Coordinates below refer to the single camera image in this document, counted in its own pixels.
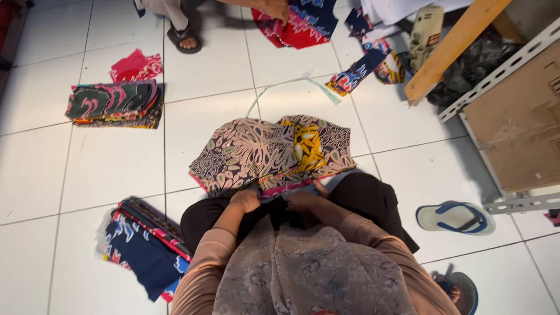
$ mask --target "cardboard box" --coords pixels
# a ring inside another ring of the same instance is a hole
[[[560,40],[465,114],[504,191],[560,184]]]

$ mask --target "pink fabric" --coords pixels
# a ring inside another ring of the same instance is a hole
[[[149,80],[163,72],[160,54],[146,57],[137,48],[130,56],[112,65],[109,74],[113,82],[123,82]]]

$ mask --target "black plastic bag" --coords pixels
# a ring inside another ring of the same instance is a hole
[[[445,70],[443,81],[428,94],[428,101],[447,108],[521,47],[509,39],[486,32]]]

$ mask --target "black pants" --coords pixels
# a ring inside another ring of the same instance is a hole
[[[419,250],[400,223],[395,191],[391,185],[382,183],[366,173],[352,173],[333,189],[329,195],[332,203],[357,213],[377,224],[387,233],[394,235],[408,246],[411,252]],[[183,213],[181,231],[187,247],[194,254],[200,239],[212,228],[222,212],[230,203],[229,198],[210,198],[201,200]],[[287,202],[278,197],[260,205],[255,211],[245,214],[239,226],[237,239],[245,238],[253,226],[264,216],[270,214],[275,230],[284,222],[292,227],[304,228],[304,221],[296,212],[286,211]]]

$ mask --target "wooden plank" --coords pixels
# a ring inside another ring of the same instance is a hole
[[[420,70],[404,88],[408,104],[416,106],[437,85],[445,69],[503,11],[511,0],[474,0]]]
[[[518,44],[525,45],[527,39],[519,31],[517,26],[510,20],[507,14],[502,11],[492,22],[492,26],[498,31],[498,33],[504,37],[513,40]]]

